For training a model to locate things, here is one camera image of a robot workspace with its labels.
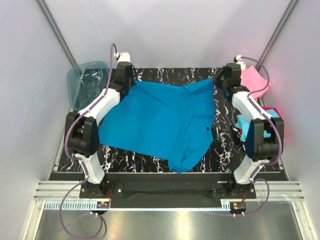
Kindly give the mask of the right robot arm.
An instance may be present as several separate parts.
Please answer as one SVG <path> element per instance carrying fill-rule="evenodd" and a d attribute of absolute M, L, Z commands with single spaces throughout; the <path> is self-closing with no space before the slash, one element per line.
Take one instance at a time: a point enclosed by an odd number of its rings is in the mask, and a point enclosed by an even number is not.
<path fill-rule="evenodd" d="M 249 123 L 244 142 L 246 156 L 226 184 L 225 191 L 239 198 L 254 183 L 254 177 L 267 165 L 276 164 L 283 153 L 284 121 L 268 114 L 252 97 L 248 88 L 241 85 L 241 65 L 227 63 L 212 79 L 223 90 L 226 100 Z"/>

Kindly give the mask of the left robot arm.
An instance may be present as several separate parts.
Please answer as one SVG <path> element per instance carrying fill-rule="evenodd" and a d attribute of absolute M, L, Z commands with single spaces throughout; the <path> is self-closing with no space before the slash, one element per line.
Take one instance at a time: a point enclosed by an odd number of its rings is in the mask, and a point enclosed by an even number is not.
<path fill-rule="evenodd" d="M 97 198 L 108 193 L 107 177 L 97 154 L 100 146 L 98 125 L 128 95 L 134 84 L 133 64 L 129 60 L 118 61 L 115 75 L 108 80 L 102 93 L 83 110 L 66 116 L 65 154 L 79 162 L 85 176 L 83 188 Z"/>

